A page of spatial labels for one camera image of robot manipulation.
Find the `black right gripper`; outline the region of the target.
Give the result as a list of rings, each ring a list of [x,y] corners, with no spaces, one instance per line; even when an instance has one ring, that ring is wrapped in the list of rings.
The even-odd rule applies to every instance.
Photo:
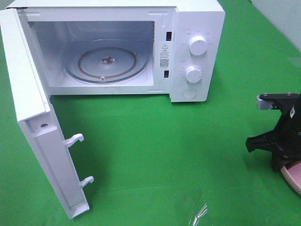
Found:
[[[272,152],[274,171],[292,167],[301,160],[301,96],[295,101],[284,101],[284,109],[274,131],[246,139],[248,152],[256,149]]]

